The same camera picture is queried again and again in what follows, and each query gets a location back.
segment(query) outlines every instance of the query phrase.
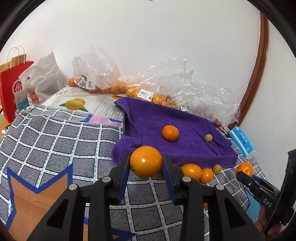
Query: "clear plastic wrap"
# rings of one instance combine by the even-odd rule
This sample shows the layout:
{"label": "clear plastic wrap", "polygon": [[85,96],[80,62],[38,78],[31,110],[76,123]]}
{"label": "clear plastic wrap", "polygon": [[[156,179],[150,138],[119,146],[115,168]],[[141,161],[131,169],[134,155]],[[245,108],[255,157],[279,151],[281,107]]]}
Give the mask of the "clear plastic wrap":
{"label": "clear plastic wrap", "polygon": [[144,89],[151,92],[148,101],[189,111],[224,126],[239,117],[239,101],[233,98],[232,90],[201,81],[185,59],[165,60],[151,66],[146,74],[129,77],[128,82],[133,83],[126,87],[130,97],[142,97]]}
{"label": "clear plastic wrap", "polygon": [[120,72],[111,54],[96,45],[89,50],[74,57],[74,77],[68,80],[68,84],[84,88],[90,93],[124,93],[126,85],[118,80]]}

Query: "price label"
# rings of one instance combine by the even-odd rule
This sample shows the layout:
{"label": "price label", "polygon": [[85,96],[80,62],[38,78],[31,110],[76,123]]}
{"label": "price label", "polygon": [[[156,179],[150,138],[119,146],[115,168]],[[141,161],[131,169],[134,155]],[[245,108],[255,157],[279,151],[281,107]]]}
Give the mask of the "price label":
{"label": "price label", "polygon": [[153,92],[141,89],[140,92],[138,93],[138,97],[141,98],[141,99],[144,99],[146,101],[151,102],[153,94],[154,94]]}
{"label": "price label", "polygon": [[180,105],[180,108],[182,111],[187,111],[187,105],[185,104]]}
{"label": "price label", "polygon": [[88,89],[88,90],[95,90],[96,89],[96,86],[94,85],[93,82],[87,80],[87,82],[86,82],[86,89]]}

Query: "bag of oranges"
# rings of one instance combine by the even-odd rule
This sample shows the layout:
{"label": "bag of oranges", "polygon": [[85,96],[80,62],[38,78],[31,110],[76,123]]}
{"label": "bag of oranges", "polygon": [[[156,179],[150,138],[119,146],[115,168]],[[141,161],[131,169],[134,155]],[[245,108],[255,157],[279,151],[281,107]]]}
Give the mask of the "bag of oranges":
{"label": "bag of oranges", "polygon": [[75,56],[72,65],[74,77],[68,80],[70,86],[90,93],[125,93],[126,84],[118,80],[120,72],[106,49],[91,46],[89,52]]}
{"label": "bag of oranges", "polygon": [[146,100],[155,104],[161,104],[164,106],[172,107],[177,109],[177,103],[172,100],[172,97],[169,95],[164,95],[161,93],[154,93],[148,91],[147,89],[151,88],[143,88],[143,86],[138,85],[127,85],[126,86],[126,94],[129,97],[133,97],[136,99]]}
{"label": "bag of oranges", "polygon": [[115,81],[114,86],[109,88],[99,88],[94,85],[91,81],[89,81],[84,75],[72,77],[68,80],[68,85],[72,87],[80,87],[85,89],[89,93],[111,93],[111,94],[119,94],[126,92],[126,84],[122,81]]}

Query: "blue gripper pad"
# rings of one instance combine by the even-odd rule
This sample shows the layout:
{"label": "blue gripper pad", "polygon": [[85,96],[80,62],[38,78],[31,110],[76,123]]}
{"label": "blue gripper pad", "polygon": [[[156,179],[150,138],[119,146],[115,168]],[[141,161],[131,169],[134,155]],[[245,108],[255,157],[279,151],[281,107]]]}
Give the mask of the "blue gripper pad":
{"label": "blue gripper pad", "polygon": [[129,171],[130,171],[130,164],[129,164],[130,156],[128,156],[126,163],[123,167],[121,179],[119,181],[118,185],[118,201],[121,203],[121,200],[124,198],[124,194],[126,192],[126,185],[128,183],[128,176],[129,176]]}
{"label": "blue gripper pad", "polygon": [[169,198],[170,198],[170,200],[172,200],[173,203],[175,203],[175,201],[176,201],[175,182],[173,180],[173,176],[172,176],[172,173],[169,168],[169,164],[168,164],[165,156],[163,156],[163,175],[165,177],[165,182],[166,182],[166,186],[168,189]]}

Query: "orange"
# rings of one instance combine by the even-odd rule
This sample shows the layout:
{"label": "orange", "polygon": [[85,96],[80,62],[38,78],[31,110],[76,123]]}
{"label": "orange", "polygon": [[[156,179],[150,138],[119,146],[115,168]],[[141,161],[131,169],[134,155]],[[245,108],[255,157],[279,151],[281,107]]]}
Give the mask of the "orange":
{"label": "orange", "polygon": [[125,86],[120,86],[120,93],[123,93],[123,94],[126,93],[126,87]]}
{"label": "orange", "polygon": [[179,138],[179,130],[175,126],[167,125],[162,130],[162,136],[167,141],[176,141]]}
{"label": "orange", "polygon": [[68,85],[69,86],[72,86],[72,87],[75,87],[76,86],[76,83],[74,82],[74,80],[75,80],[75,78],[70,78],[69,80],[68,80]]}
{"label": "orange", "polygon": [[191,177],[193,180],[199,180],[202,177],[202,169],[195,164],[185,164],[181,167],[185,176]]}
{"label": "orange", "polygon": [[213,180],[214,178],[214,173],[212,169],[206,167],[202,169],[202,177],[200,178],[200,182],[203,184],[209,183]]}
{"label": "orange", "polygon": [[129,97],[132,97],[134,95],[134,93],[138,93],[140,92],[140,88],[137,87],[137,86],[127,86],[126,88],[126,94],[129,96]]}
{"label": "orange", "polygon": [[163,101],[161,102],[161,105],[163,105],[163,106],[168,106],[168,104],[167,104],[167,102],[166,102],[165,100],[163,100]]}
{"label": "orange", "polygon": [[161,98],[152,99],[152,102],[155,104],[161,104],[163,100]]}
{"label": "orange", "polygon": [[159,97],[160,99],[162,99],[162,100],[166,101],[166,96],[165,96],[165,95],[163,95],[163,94],[160,94],[158,97]]}
{"label": "orange", "polygon": [[110,93],[111,94],[118,94],[120,92],[120,87],[119,86],[112,86],[110,88]]}
{"label": "orange", "polygon": [[140,178],[149,178],[158,174],[163,167],[163,157],[152,146],[141,146],[130,158],[131,170]]}
{"label": "orange", "polygon": [[172,108],[175,108],[175,109],[178,108],[178,105],[176,104],[175,101],[167,101],[167,104],[168,104],[169,107],[172,107]]}
{"label": "orange", "polygon": [[89,93],[98,93],[98,90],[87,90]]}
{"label": "orange", "polygon": [[243,163],[239,164],[239,166],[235,170],[235,174],[237,174],[240,171],[244,172],[245,174],[247,174],[250,177],[253,176],[253,166],[249,162],[243,162]]}
{"label": "orange", "polygon": [[99,87],[96,86],[96,91],[97,91],[97,92],[100,92],[100,93],[108,93],[108,92],[109,92],[109,89],[110,89],[110,88],[107,88],[107,89],[101,89],[101,88],[99,88]]}
{"label": "orange", "polygon": [[153,94],[152,101],[155,101],[156,99],[158,99],[158,94]]}
{"label": "orange", "polygon": [[132,97],[135,98],[135,99],[139,99],[139,97],[138,97],[138,93],[139,93],[139,92],[135,91],[135,92],[133,93],[133,96],[132,96]]}

